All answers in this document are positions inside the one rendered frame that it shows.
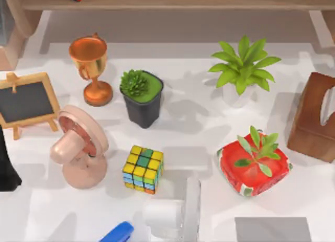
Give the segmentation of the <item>black pot with green plant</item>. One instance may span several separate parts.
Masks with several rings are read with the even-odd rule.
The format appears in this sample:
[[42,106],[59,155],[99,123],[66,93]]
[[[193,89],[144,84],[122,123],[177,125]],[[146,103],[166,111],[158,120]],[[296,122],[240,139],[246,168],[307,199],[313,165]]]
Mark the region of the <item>black pot with green plant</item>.
[[130,121],[149,128],[159,117],[163,81],[145,70],[129,70],[121,77],[120,91]]

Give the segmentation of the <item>colourful puzzle cube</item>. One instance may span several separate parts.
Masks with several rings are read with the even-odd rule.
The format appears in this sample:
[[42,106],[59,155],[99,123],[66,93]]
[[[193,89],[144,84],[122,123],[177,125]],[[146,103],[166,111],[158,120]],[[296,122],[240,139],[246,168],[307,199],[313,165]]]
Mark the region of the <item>colourful puzzle cube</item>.
[[163,170],[163,152],[134,145],[122,169],[124,185],[130,189],[155,194]]

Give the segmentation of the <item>white pot with leafy plant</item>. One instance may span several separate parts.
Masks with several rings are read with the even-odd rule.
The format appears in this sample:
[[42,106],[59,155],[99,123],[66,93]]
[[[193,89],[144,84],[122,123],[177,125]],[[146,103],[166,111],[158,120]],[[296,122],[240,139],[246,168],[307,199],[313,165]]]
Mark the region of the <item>white pot with leafy plant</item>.
[[235,108],[245,106],[257,87],[270,91],[269,82],[275,79],[265,68],[280,62],[282,59],[270,56],[264,50],[266,39],[262,38],[250,43],[244,35],[238,42],[238,50],[226,41],[219,41],[221,51],[211,56],[220,59],[209,72],[219,73],[216,88],[222,89],[223,101]]

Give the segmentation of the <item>copper trophy cup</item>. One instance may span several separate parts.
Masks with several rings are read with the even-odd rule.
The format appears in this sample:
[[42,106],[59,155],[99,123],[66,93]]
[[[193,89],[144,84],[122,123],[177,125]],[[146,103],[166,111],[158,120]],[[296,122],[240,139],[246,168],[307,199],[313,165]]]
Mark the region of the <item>copper trophy cup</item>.
[[91,106],[104,106],[113,98],[112,86],[99,76],[104,72],[107,63],[107,44],[94,33],[75,39],[70,47],[69,54],[74,61],[79,75],[83,80],[90,81],[84,88],[83,96]]

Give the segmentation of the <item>pink desk fan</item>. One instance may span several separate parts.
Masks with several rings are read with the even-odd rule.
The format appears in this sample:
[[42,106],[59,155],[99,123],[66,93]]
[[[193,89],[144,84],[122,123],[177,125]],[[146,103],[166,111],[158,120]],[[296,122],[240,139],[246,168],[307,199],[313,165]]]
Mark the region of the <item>pink desk fan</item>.
[[100,124],[77,106],[67,105],[59,111],[58,122],[63,136],[50,149],[50,158],[62,165],[66,182],[77,189],[90,189],[106,175],[109,148]]

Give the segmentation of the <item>white paper roll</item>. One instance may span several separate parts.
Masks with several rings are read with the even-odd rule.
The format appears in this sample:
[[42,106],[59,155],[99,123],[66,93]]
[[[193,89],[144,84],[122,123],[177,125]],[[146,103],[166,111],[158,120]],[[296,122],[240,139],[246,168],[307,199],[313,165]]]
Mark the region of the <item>white paper roll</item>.
[[182,200],[151,199],[143,208],[145,224],[154,228],[179,229],[183,203]]

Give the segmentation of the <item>red pot with small plant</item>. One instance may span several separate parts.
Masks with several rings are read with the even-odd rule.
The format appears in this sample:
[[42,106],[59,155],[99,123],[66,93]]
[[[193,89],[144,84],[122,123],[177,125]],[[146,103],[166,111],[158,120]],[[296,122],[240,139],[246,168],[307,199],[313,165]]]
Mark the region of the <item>red pot with small plant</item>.
[[279,149],[278,133],[264,134],[250,126],[248,135],[237,139],[216,152],[222,175],[241,195],[257,196],[282,180],[293,168]]

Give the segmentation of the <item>wooden open shelf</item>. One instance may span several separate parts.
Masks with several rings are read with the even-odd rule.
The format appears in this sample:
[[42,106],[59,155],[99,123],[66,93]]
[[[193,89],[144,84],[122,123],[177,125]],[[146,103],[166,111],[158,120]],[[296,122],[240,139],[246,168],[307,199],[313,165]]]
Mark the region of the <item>wooden open shelf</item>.
[[335,0],[5,0],[15,29],[9,44],[6,70],[17,66],[25,41],[43,19],[46,35],[39,54],[50,52],[52,43],[70,43],[94,33],[109,43],[117,57],[125,55],[121,43],[213,42],[222,33],[230,40],[238,32],[251,36],[265,28],[275,41],[304,42],[310,38],[305,12],[315,25],[325,22],[331,36],[321,35],[314,44],[318,53],[335,56]]

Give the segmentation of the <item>blue stapler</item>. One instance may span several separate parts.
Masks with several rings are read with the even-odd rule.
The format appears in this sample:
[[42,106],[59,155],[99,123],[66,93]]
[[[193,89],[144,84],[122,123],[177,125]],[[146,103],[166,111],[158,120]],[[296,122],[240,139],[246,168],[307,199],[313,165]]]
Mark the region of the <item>blue stapler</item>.
[[106,234],[99,242],[127,242],[134,227],[129,222],[122,222]]

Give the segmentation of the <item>brown wooden tissue box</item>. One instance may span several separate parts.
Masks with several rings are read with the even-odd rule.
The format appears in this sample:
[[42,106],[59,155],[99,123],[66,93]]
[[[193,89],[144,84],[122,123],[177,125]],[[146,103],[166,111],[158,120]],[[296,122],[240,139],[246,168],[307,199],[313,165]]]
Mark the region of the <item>brown wooden tissue box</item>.
[[326,92],[335,87],[335,78],[312,72],[301,94],[287,147],[324,162],[335,161],[335,112],[321,124]]

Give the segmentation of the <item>framed blackboard on easel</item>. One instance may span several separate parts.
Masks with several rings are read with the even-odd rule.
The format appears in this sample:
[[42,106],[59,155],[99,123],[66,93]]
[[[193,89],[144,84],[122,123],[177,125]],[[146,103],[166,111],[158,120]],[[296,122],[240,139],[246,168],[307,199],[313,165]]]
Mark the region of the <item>framed blackboard on easel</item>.
[[49,76],[45,72],[17,76],[13,72],[0,80],[0,125],[13,130],[13,139],[20,138],[19,128],[47,122],[58,131],[55,119],[60,110]]

